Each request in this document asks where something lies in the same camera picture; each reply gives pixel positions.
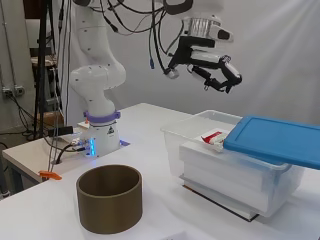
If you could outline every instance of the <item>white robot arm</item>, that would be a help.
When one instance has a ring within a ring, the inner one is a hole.
[[[104,91],[124,83],[126,72],[114,58],[108,44],[106,24],[109,24],[113,31],[117,31],[116,27],[104,14],[92,11],[92,8],[103,11],[102,0],[73,1],[76,5],[79,44],[94,64],[72,71],[70,84],[88,103],[86,117],[90,121],[90,128],[86,135],[82,136],[82,139],[89,143],[87,155],[99,157],[120,147],[116,129],[116,119],[120,114],[114,104],[105,98]],[[232,87],[241,83],[241,75],[229,63],[231,58],[218,56],[209,51],[215,47],[217,41],[233,41],[232,33],[223,29],[221,21],[213,15],[223,9],[223,0],[151,1],[153,8],[157,1],[168,14],[188,23],[168,67],[163,68],[166,76],[176,78],[179,76],[176,67],[188,65],[190,73],[204,80],[206,90],[213,87],[229,93]],[[118,4],[123,2],[124,0],[117,0]],[[221,69],[227,81],[220,83],[211,78],[211,74],[205,69]]]

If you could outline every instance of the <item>orange object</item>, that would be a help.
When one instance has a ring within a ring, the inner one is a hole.
[[[48,172],[48,171],[40,171],[39,172],[40,177],[44,177],[44,178],[52,178],[55,180],[61,180],[62,177],[60,177],[58,174],[54,173],[54,172]]]

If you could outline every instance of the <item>white wall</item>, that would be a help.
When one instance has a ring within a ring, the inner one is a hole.
[[[126,2],[136,9],[150,6],[146,0]],[[131,28],[140,19],[125,10],[120,14]],[[214,109],[241,116],[260,114],[319,124],[319,16],[317,0],[225,0],[220,17],[223,26],[235,34],[235,43],[227,47],[226,53],[232,56],[232,63],[244,79],[230,95],[203,91],[203,85],[185,67],[180,67],[181,77],[175,81],[163,76],[158,65],[156,70],[150,70],[148,34],[124,37],[110,30],[111,49],[125,66],[127,81],[109,96],[118,108],[146,102],[188,113]],[[167,46],[180,25],[178,20],[168,17],[163,26]],[[87,60],[74,36],[72,44],[74,69]],[[82,104],[71,91],[72,123],[82,118]]]
[[[9,46],[6,43],[4,27],[0,25],[0,65],[2,67],[3,80],[6,87],[13,89],[13,76],[9,62],[10,47],[13,70],[18,85],[25,87],[26,93],[19,98],[19,102],[28,111],[33,111],[34,87],[33,75],[27,32],[25,27],[24,9],[22,0],[2,0],[4,15],[7,22]],[[4,100],[0,93],[0,131],[21,125],[16,105],[10,100]]]

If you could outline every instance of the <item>clear plastic bin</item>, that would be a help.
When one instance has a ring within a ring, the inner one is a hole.
[[[225,149],[219,153],[196,139],[215,128],[231,131],[240,120],[205,111],[163,127],[170,170],[176,177],[219,192],[269,217],[300,185],[304,168],[272,165]]]

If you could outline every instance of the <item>brown cylinder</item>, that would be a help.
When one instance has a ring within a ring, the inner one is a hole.
[[[90,232],[123,232],[141,219],[142,177],[132,167],[107,165],[82,174],[77,195],[80,222]]]

